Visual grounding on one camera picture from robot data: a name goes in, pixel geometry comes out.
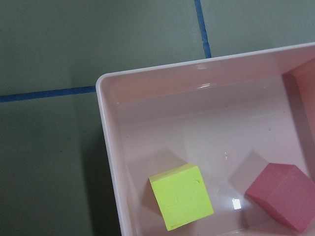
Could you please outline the yellow block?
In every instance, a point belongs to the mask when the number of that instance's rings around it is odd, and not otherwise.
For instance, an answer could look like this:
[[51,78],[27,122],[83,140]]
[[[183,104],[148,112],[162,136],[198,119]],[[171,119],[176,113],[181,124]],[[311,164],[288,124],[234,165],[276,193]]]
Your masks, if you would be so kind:
[[184,164],[149,177],[168,231],[214,214],[200,169]]

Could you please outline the pink bin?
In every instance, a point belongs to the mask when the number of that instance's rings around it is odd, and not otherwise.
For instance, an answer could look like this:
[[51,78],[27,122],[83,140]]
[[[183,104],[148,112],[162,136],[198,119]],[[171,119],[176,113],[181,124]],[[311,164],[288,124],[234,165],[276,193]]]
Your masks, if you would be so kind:
[[[245,195],[270,163],[315,175],[293,79],[313,43],[104,74],[96,83],[124,236],[295,236]],[[168,231],[149,177],[191,163],[215,213]]]

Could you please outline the red block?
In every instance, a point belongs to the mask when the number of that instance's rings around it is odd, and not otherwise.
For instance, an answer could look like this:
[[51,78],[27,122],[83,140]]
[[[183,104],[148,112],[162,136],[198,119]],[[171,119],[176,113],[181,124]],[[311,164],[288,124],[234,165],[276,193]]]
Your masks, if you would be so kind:
[[300,233],[315,217],[315,183],[295,165],[269,163],[246,195],[274,220]]

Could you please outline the orange block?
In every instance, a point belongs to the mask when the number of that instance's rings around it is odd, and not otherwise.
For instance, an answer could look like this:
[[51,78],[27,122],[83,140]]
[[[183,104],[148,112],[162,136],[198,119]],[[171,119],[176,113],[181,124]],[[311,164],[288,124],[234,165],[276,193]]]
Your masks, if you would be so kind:
[[297,92],[302,101],[301,110],[304,111],[306,119],[315,138],[315,59],[283,74],[285,79],[293,79],[297,84]]

